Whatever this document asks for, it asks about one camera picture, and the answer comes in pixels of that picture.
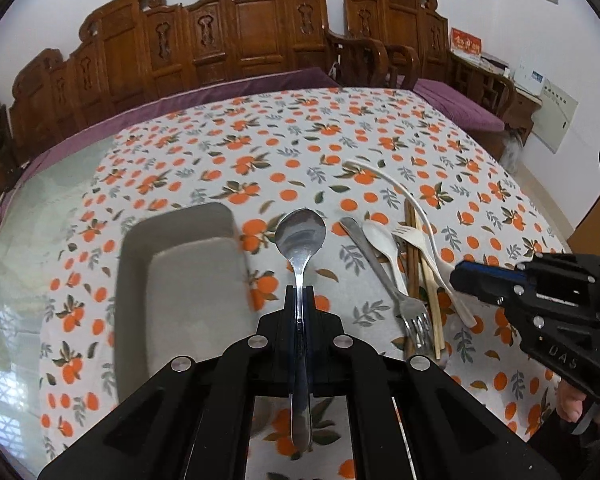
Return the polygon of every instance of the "spoon handle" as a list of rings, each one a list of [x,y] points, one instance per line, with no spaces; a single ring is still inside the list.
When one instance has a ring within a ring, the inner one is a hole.
[[[304,318],[302,270],[296,275],[296,312],[294,319],[294,386],[291,392],[291,442],[299,452],[311,445],[311,405],[307,373],[307,340]]]
[[[395,302],[399,302],[401,296],[400,291],[398,291],[398,289],[394,285],[394,282],[392,282],[391,278],[389,278],[389,275],[386,272],[384,272],[382,265],[380,265],[380,263],[378,262],[378,259],[374,254],[374,250],[371,247],[371,244],[368,242],[364,232],[362,231],[362,227],[360,227],[358,222],[356,222],[355,219],[351,218],[350,216],[341,218],[340,225],[342,225],[349,237],[353,240],[353,243],[355,243],[358,246],[360,252],[369,262],[369,266],[371,266],[373,272],[375,272],[376,276],[378,276],[380,282],[382,283],[382,286],[384,286],[386,291],[391,296],[392,300],[394,300]]]
[[[405,296],[409,295],[409,291],[407,290],[407,284],[404,283],[404,278],[402,273],[400,272],[400,267],[398,266],[398,256],[394,259],[391,259],[391,271],[394,274],[394,282],[395,286],[398,287],[398,290],[403,293]]]

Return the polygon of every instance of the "wooden chopstick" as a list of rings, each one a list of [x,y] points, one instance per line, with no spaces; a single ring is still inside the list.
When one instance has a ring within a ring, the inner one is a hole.
[[[415,226],[422,231],[422,220],[415,214]],[[440,302],[438,301],[438,282],[433,276],[432,270],[424,257],[420,255],[422,263],[422,276],[424,278],[427,296],[429,297],[429,310],[431,312],[431,323],[433,325],[433,346],[436,351],[436,359],[440,359],[440,351],[445,347],[445,334],[442,330],[442,316],[440,315]]]
[[[415,223],[416,211],[408,200],[404,201],[404,221],[410,227],[416,227]],[[407,291],[411,298],[420,297],[420,271],[419,271],[419,254],[418,249],[407,242],[404,242],[407,247]],[[415,354],[415,346],[411,338],[408,338],[407,345],[405,346],[405,352],[407,357]]]

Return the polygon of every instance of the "chair armrest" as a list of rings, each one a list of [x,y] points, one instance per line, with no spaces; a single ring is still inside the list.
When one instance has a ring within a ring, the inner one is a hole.
[[[324,30],[331,59],[339,64],[336,81],[344,86],[384,88],[389,60],[381,41],[347,38]]]
[[[516,99],[516,86],[513,84],[513,81],[508,77],[493,73],[449,51],[446,83],[453,88],[456,88],[456,85],[454,85],[454,64],[487,78],[484,86],[495,92],[497,99],[488,105],[485,102],[478,102],[478,104],[496,117],[502,118]]]
[[[384,47],[389,56],[389,87],[396,88],[398,74],[401,74],[404,76],[404,80],[400,88],[413,90],[416,81],[422,74],[418,53],[414,48],[406,45],[386,44]],[[404,59],[400,59],[396,54],[401,54]]]

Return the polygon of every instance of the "wooden sofa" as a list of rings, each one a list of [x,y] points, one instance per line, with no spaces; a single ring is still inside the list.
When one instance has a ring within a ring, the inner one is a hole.
[[[328,27],[326,0],[113,0],[94,10],[67,60],[43,50],[18,74],[11,107],[19,160],[158,98],[307,67],[346,86],[384,86],[382,43]]]
[[[449,50],[446,18],[437,12],[437,0],[344,0],[346,27],[353,38],[380,40],[390,56],[390,65],[406,76],[413,88],[418,77],[443,82],[501,121],[516,98],[512,81],[464,60]],[[420,73],[411,59],[405,59],[405,47],[420,59]],[[493,130],[463,126],[478,142],[500,139]]]

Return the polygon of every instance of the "metal screw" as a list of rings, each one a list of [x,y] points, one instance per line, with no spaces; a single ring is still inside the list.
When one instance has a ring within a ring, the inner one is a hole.
[[[171,361],[171,369],[174,372],[186,372],[189,368],[191,368],[191,359],[188,357],[180,356]]]
[[[333,338],[333,344],[338,348],[349,348],[353,346],[353,339],[348,335],[337,335]]]
[[[267,343],[269,343],[269,341],[263,335],[252,335],[247,341],[247,344],[251,348],[264,348]]]
[[[413,368],[414,370],[423,372],[424,370],[429,369],[429,367],[431,366],[431,361],[429,361],[426,357],[424,357],[422,355],[416,355],[411,358],[411,361],[409,361],[409,364],[411,365],[411,368]]]

